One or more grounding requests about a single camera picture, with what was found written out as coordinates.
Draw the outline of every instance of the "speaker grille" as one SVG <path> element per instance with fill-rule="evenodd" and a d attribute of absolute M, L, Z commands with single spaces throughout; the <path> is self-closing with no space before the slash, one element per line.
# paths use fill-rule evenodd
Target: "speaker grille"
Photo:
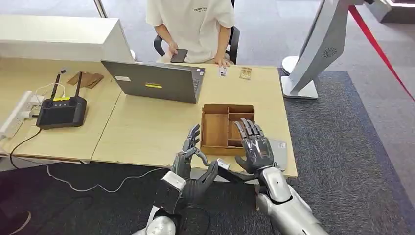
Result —
<path fill-rule="evenodd" d="M 324 58 L 329 58 L 329 57 L 332 57 L 333 55 L 335 55 L 336 53 L 337 53 L 336 48 L 329 47 L 324 51 L 323 56 L 324 56 Z"/>

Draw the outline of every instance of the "dark floor mat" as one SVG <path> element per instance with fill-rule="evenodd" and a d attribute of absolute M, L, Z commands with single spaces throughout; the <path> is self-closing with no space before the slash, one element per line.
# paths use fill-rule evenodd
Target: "dark floor mat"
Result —
<path fill-rule="evenodd" d="M 291 185 L 330 234 L 411 234 L 415 212 L 348 74 L 325 71 L 320 82 L 318 100 L 285 100 L 299 172 L 297 179 L 289 180 Z M 100 183 L 115 189 L 124 177 L 150 169 L 104 163 L 51 165 L 52 174 L 76 188 Z M 16 188 L 1 207 L 8 214 L 33 213 L 24 235 L 128 235 L 144 227 L 165 171 L 128 180 L 115 194 L 98 188 L 72 191 L 48 177 L 44 166 L 1 172 L 0 177 Z M 254 205 L 252 186 L 214 183 L 201 204 L 210 213 L 208 234 L 272 234 L 269 220 Z M 189 213 L 189 234 L 203 233 L 206 215 Z"/>

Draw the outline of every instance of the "router antenna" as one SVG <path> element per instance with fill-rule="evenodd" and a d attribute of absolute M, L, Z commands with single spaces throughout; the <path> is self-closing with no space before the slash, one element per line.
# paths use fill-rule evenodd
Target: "router antenna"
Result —
<path fill-rule="evenodd" d="M 81 89 L 82 71 L 79 72 L 78 86 L 76 87 L 75 97 L 79 96 L 79 90 Z"/>
<path fill-rule="evenodd" d="M 58 73 L 58 75 L 56 76 L 55 85 L 53 86 L 52 95 L 50 96 L 50 99 L 55 98 L 55 94 L 56 94 L 56 90 L 58 89 L 58 83 L 59 83 L 60 78 L 61 78 L 61 73 Z"/>

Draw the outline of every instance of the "yellow label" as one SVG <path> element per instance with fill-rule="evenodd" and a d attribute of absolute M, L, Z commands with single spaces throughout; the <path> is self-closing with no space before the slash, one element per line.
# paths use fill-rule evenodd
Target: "yellow label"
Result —
<path fill-rule="evenodd" d="M 53 101 L 64 101 L 64 100 L 70 100 L 70 97 L 61 97 L 61 98 L 54 98 Z"/>
<path fill-rule="evenodd" d="M 160 86 L 160 84 L 145 84 L 146 87 L 152 87 L 152 88 L 163 88 L 162 86 Z"/>

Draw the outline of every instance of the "laptop lid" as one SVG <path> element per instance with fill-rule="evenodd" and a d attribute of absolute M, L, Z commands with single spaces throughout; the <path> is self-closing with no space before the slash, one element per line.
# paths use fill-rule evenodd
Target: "laptop lid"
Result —
<path fill-rule="evenodd" d="M 196 103 L 191 69 L 101 62 L 126 94 Z"/>

